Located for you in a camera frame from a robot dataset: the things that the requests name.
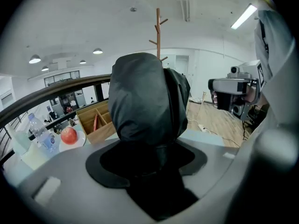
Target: power strip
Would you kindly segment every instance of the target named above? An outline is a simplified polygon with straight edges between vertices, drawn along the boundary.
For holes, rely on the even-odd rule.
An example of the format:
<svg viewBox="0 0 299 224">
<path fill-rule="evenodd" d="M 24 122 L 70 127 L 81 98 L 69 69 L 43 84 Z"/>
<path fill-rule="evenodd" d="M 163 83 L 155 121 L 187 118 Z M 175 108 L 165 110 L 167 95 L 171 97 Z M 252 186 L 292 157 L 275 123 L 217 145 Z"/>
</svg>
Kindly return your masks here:
<svg viewBox="0 0 299 224">
<path fill-rule="evenodd" d="M 207 130 L 204 128 L 203 125 L 198 125 L 201 132 L 206 132 Z"/>
</svg>

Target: fluorescent light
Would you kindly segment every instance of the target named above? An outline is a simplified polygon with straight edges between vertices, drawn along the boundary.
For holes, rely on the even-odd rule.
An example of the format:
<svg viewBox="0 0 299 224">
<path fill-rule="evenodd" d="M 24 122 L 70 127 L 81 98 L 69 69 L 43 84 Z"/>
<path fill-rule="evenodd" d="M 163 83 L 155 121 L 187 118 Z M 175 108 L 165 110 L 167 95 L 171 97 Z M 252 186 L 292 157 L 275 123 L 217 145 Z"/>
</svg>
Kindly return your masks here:
<svg viewBox="0 0 299 224">
<path fill-rule="evenodd" d="M 44 66 L 43 68 L 42 68 L 42 71 L 46 71 L 46 70 L 48 70 L 49 68 L 47 67 L 47 66 Z"/>
<path fill-rule="evenodd" d="M 232 29 L 237 29 L 239 26 L 242 25 L 243 22 L 245 22 L 255 11 L 257 8 L 251 4 L 249 4 L 248 8 L 245 10 L 245 12 L 239 17 L 239 19 L 231 26 Z"/>
<path fill-rule="evenodd" d="M 103 51 L 102 51 L 102 49 L 100 49 L 100 48 L 96 48 L 96 49 L 94 49 L 93 53 L 94 53 L 94 54 L 102 54 Z"/>
<path fill-rule="evenodd" d="M 33 55 L 30 60 L 29 63 L 30 64 L 34 64 L 34 63 L 38 63 L 41 61 L 41 58 L 38 55 Z"/>
</svg>

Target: wooden railing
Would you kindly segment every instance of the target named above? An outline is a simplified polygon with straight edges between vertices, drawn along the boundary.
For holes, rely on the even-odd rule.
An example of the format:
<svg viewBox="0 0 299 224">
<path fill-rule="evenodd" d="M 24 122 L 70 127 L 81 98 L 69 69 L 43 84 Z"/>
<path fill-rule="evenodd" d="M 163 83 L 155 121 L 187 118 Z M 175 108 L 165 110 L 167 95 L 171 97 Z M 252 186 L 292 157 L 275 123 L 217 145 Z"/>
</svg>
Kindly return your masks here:
<svg viewBox="0 0 299 224">
<path fill-rule="evenodd" d="M 59 95 L 63 95 L 65 93 L 69 93 L 72 91 L 80 90 L 84 87 L 94 86 L 95 93 L 97 96 L 98 101 L 103 100 L 103 94 L 101 90 L 102 83 L 110 82 L 110 74 L 107 75 L 100 75 L 100 76 L 92 76 L 92 77 L 84 77 L 78 78 L 73 80 L 68 80 L 63 83 L 54 84 L 43 88 L 39 91 L 33 92 L 13 104 L 9 107 L 4 109 L 0 112 L 0 129 L 4 129 L 5 125 L 14 120 L 15 118 L 19 117 L 24 112 L 27 112 L 29 109 L 49 100 L 56 98 Z M 76 111 L 73 111 L 69 114 L 66 114 L 58 119 L 54 120 L 53 122 L 49 123 L 46 128 L 51 129 L 54 125 L 61 123 L 69 118 L 72 118 L 76 115 Z M 0 167 L 12 156 L 14 155 L 14 151 L 10 150 L 4 157 L 0 160 Z"/>
</svg>

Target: water bottle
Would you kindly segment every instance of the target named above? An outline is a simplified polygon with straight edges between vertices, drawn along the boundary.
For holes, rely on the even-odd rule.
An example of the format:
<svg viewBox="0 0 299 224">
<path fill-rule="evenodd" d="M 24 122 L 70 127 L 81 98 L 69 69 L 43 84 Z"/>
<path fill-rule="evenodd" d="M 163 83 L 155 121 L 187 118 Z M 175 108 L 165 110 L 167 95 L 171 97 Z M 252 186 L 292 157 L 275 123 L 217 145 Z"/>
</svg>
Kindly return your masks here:
<svg viewBox="0 0 299 224">
<path fill-rule="evenodd" d="M 57 144 L 55 143 L 54 136 L 52 136 L 43 123 L 34 116 L 33 113 L 28 115 L 30 120 L 30 130 L 34 134 L 37 141 L 41 144 L 43 152 L 48 156 L 54 156 L 57 151 Z"/>
</svg>

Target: red object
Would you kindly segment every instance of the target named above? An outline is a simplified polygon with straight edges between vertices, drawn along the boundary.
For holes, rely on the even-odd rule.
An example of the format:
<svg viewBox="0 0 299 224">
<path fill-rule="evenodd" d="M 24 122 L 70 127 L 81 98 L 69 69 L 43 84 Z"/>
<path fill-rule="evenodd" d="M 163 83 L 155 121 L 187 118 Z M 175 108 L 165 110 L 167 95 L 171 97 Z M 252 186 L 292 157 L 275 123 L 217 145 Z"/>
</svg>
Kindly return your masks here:
<svg viewBox="0 0 299 224">
<path fill-rule="evenodd" d="M 93 131 L 97 130 L 97 124 L 98 124 L 98 115 L 96 114 L 94 116 Z"/>
<path fill-rule="evenodd" d="M 67 107 L 67 108 L 66 108 L 66 112 L 67 112 L 67 113 L 71 113 L 72 111 L 73 111 L 73 109 L 72 109 L 71 107 Z"/>
<path fill-rule="evenodd" d="M 77 132 L 72 127 L 66 127 L 60 134 L 61 140 L 65 144 L 74 144 L 78 140 Z"/>
</svg>

